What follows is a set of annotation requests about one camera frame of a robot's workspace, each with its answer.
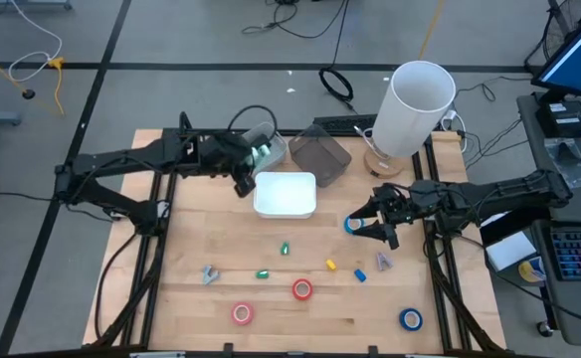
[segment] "gray floor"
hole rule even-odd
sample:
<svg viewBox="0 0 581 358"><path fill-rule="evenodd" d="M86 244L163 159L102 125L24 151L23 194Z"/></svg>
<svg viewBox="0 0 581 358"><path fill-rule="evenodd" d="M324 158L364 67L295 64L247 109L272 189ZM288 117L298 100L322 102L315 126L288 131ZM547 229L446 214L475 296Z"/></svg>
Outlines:
<svg viewBox="0 0 581 358"><path fill-rule="evenodd" d="M98 62L120 3L81 0L75 1L76 10L71 13L42 9L28 14L63 37L62 54L68 61ZM289 27L317 32L337 6L334 0L303 0ZM416 59L435 6L436 0L351 0L339 61L391 64ZM518 66L540 36L545 10L543 0L449 1L426 59L443 65ZM270 21L272 11L273 7L266 7L263 1L133 0L113 60L192 64L331 60L336 30L317 40L300 40L280 31L252 37L240 34L246 26ZM0 15L0 61L13 61L39 49L53 51L54 46L53 39L29 27L18 15ZM95 74L65 71L61 100L66 117L51 116L35 103L24 102L0 78L0 110L19 110L25 119L17 127L0 127L0 190L51 195L53 167L67 154ZM376 112L386 88L384 78L389 74L345 75L354 85L357 110ZM459 88L498 75L453 74ZM27 84L47 106L54 105L55 85L53 71L43 71ZM478 90L462 93L456 102L468 131L483 140L516 120L515 98L533 90L527 82L496 81L491 88L496 102L486 101ZM344 106L325 94L315 72L109 71L82 152L126 147L137 128L175 126L180 110L189 114L195 126L221 127L239 108L252 103L270 107L285 128L306 127L315 116L347 114ZM240 126L248 127L258 120L262 118L245 118ZM520 126L499 146L523 139ZM466 160L474 154L470 150ZM510 168L517 158L525 161ZM484 183L533 169L528 146L521 145L480 161L469 170L469 177ZM119 186L120 178L107 183ZM0 332L46 209L45 203L0 197ZM107 224L61 211L13 353L80 346L108 230ZM543 356L581 356L581 347L567 345L558 333L551 339L537 335L533 324L544 318L540 302L504 282L493 281L511 349Z"/></svg>

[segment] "red tape roll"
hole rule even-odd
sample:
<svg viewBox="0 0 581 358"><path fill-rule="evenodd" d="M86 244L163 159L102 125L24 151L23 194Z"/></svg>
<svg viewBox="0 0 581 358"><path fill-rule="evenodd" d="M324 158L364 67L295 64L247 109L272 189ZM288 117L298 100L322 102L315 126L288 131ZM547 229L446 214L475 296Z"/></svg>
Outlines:
<svg viewBox="0 0 581 358"><path fill-rule="evenodd" d="M305 285L308 292L305 294L300 294L298 289L300 286ZM312 296L312 284L305 278L300 278L292 284L292 295L298 300L307 300Z"/></svg>
<svg viewBox="0 0 581 358"><path fill-rule="evenodd" d="M240 310L241 308L247 310L247 316L242 319L238 317L238 310ZM237 325L247 325L251 323L251 321L253 320L253 307L247 302L238 302L233 306L233 309L231 310L231 318Z"/></svg>

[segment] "keyboard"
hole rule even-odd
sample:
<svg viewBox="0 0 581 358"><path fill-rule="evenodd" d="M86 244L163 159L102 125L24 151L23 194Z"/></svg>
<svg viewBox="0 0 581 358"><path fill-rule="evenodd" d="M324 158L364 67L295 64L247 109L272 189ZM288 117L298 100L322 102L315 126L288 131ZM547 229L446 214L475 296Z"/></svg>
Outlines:
<svg viewBox="0 0 581 358"><path fill-rule="evenodd" d="M581 227L550 229L547 248L560 280L581 280Z"/></svg>
<svg viewBox="0 0 581 358"><path fill-rule="evenodd" d="M354 134L354 126L363 130L372 128L377 114L362 114L362 115L344 115L331 117L316 117L313 124L317 124L329 134Z"/></svg>

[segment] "blue block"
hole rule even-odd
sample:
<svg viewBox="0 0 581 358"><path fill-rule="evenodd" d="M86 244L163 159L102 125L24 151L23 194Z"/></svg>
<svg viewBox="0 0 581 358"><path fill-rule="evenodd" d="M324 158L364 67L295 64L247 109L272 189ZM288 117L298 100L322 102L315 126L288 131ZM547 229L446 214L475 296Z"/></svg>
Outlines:
<svg viewBox="0 0 581 358"><path fill-rule="evenodd" d="M354 271L354 275L362 282L366 280L366 275L359 268Z"/></svg>

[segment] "green block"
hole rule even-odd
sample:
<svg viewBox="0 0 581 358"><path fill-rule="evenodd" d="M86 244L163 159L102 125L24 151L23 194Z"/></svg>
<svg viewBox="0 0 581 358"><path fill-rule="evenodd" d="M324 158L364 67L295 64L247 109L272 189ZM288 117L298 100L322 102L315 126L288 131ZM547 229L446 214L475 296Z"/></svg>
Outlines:
<svg viewBox="0 0 581 358"><path fill-rule="evenodd" d="M255 273L256 278L269 278L269 271L267 269L259 270Z"/></svg>
<svg viewBox="0 0 581 358"><path fill-rule="evenodd" d="M288 242L284 242L284 244L282 245L282 249L280 250L280 253L282 255L288 255L290 253L290 248L289 248L289 243Z"/></svg>

